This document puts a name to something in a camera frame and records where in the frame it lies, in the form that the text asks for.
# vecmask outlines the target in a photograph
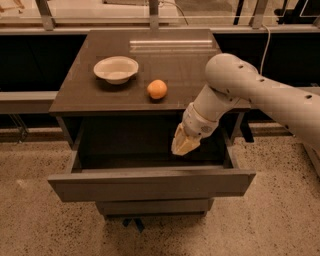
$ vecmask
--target ceramic bowl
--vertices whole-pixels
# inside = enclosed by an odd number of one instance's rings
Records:
[[[93,68],[97,77],[110,84],[123,84],[138,73],[139,64],[128,57],[114,56],[99,61]]]

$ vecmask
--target tabletop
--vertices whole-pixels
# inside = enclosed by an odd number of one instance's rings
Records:
[[[66,76],[50,113],[56,116],[96,115],[110,111],[182,110],[205,85],[205,65],[221,53],[210,30],[160,29],[91,31]],[[95,76],[100,60],[127,56],[138,73],[122,85]],[[146,88],[153,80],[168,86],[162,100]]]

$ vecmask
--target white cable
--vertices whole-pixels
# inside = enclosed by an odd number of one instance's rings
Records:
[[[262,71],[263,71],[264,59],[266,58],[268,47],[269,47],[269,43],[270,43],[270,38],[271,38],[270,29],[266,25],[263,25],[263,24],[262,24],[262,27],[264,27],[268,31],[268,41],[267,41],[266,47],[264,49],[264,53],[263,53],[263,57],[262,57],[261,65],[260,65],[260,75],[261,76],[262,76]]]
[[[186,16],[184,15],[184,12],[182,11],[182,9],[181,9],[181,7],[179,5],[177,5],[176,3],[171,3],[169,1],[164,1],[164,0],[160,0],[159,3],[172,4],[175,7],[177,7],[179,9],[179,11],[181,12],[181,14],[182,14],[184,20],[186,21],[187,25],[189,25],[189,22],[187,21]]]

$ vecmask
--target speckled floor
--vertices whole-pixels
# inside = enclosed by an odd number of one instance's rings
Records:
[[[71,153],[56,136],[0,143],[0,255],[320,255],[320,182],[293,137],[237,138],[240,166],[257,172],[244,197],[216,199],[203,218],[142,218],[140,234],[93,203],[59,201],[46,178]]]

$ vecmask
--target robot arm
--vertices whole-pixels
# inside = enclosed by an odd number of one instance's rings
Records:
[[[218,54],[206,66],[205,85],[183,114],[172,142],[175,155],[185,155],[218,127],[219,119],[240,98],[320,150],[320,96],[258,74],[231,54]]]

